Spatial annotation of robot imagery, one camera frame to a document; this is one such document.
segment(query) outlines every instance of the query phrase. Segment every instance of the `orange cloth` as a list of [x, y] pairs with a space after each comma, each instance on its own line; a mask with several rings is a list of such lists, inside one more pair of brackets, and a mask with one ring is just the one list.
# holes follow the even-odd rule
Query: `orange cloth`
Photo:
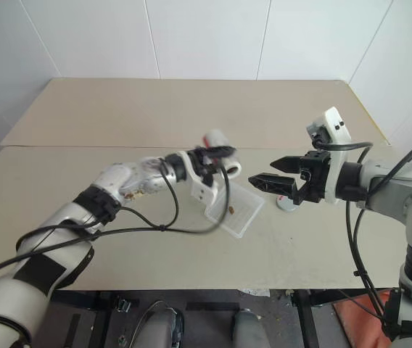
[[[383, 303], [388, 300], [388, 292], [379, 295]], [[367, 295], [356, 297], [355, 300], [375, 312]], [[352, 348], [387, 348], [391, 345], [392, 342], [382, 332], [380, 320], [356, 304], [346, 300], [334, 304], [334, 308]]]

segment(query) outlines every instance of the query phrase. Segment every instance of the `white wall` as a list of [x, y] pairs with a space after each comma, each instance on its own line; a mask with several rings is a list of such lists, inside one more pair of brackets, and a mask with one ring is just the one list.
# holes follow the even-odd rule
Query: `white wall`
[[412, 0], [0, 0], [0, 140], [59, 76], [341, 79], [402, 149]]

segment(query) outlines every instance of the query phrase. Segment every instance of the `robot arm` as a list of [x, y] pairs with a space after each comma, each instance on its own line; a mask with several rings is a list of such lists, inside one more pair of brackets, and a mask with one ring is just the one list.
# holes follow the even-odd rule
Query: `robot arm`
[[[207, 206], [214, 203], [218, 184], [213, 175], [213, 164], [234, 153], [230, 146], [196, 148], [170, 154], [164, 159], [144, 158], [138, 163], [115, 163], [73, 202], [55, 212], [42, 226], [87, 225], [82, 228], [45, 229], [28, 233], [17, 245], [17, 253], [24, 254], [42, 247], [60, 244], [79, 236], [95, 235], [115, 219], [120, 208], [145, 194], [186, 181], [191, 195]], [[17, 263], [0, 277], [0, 347], [22, 347], [30, 344], [40, 326], [53, 290], [68, 286], [81, 274], [94, 256], [90, 241], [36, 254]]]
[[[285, 173], [300, 174], [305, 184], [298, 189], [294, 178], [261, 173], [250, 177], [256, 188], [303, 201], [336, 203], [339, 199], [357, 202], [357, 206], [394, 218], [405, 225], [408, 242], [407, 256], [400, 269], [400, 288], [393, 289], [384, 313], [383, 329], [391, 340], [412, 338], [412, 163], [406, 163], [392, 178], [377, 190], [376, 186], [391, 171], [392, 166], [369, 160], [364, 164], [347, 161], [347, 149], [370, 146], [369, 143], [350, 144], [346, 125], [335, 108], [308, 127], [314, 151], [306, 155], [288, 156], [271, 166]], [[404, 340], [395, 347], [409, 347]]]

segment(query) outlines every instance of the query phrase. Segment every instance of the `transparent container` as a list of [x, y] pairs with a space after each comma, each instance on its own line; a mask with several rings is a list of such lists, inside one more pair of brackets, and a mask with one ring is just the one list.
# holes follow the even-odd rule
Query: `transparent container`
[[[222, 188], [215, 203], [205, 211], [206, 218], [218, 222], [222, 215], [226, 200], [226, 188]], [[227, 207], [227, 216], [221, 227], [227, 230], [235, 238], [243, 237], [248, 226], [253, 221], [265, 200], [246, 190], [240, 185], [230, 182], [230, 202]]]

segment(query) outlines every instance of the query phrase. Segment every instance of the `floor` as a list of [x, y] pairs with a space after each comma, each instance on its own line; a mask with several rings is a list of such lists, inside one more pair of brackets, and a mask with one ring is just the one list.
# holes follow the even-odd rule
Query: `floor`
[[[128, 341], [137, 320], [157, 299], [165, 300], [170, 306], [180, 309], [186, 320], [184, 347], [229, 348], [231, 343], [231, 319], [237, 307], [249, 308], [262, 317], [262, 323], [273, 348], [303, 347], [297, 309], [292, 306], [284, 291], [271, 291], [270, 297], [257, 297], [237, 290], [173, 290], [173, 291], [127, 291], [129, 299], [139, 299], [139, 306], [128, 313], [114, 313], [107, 332], [106, 348], [127, 347], [119, 341], [124, 335]], [[191, 302], [220, 302], [226, 308], [198, 310], [186, 308]], [[63, 348], [73, 314], [81, 314], [72, 348], [88, 346], [95, 314], [63, 304], [50, 305], [45, 321], [32, 347]], [[324, 347], [345, 348], [347, 342], [337, 315], [331, 305], [313, 309], [319, 344]]]

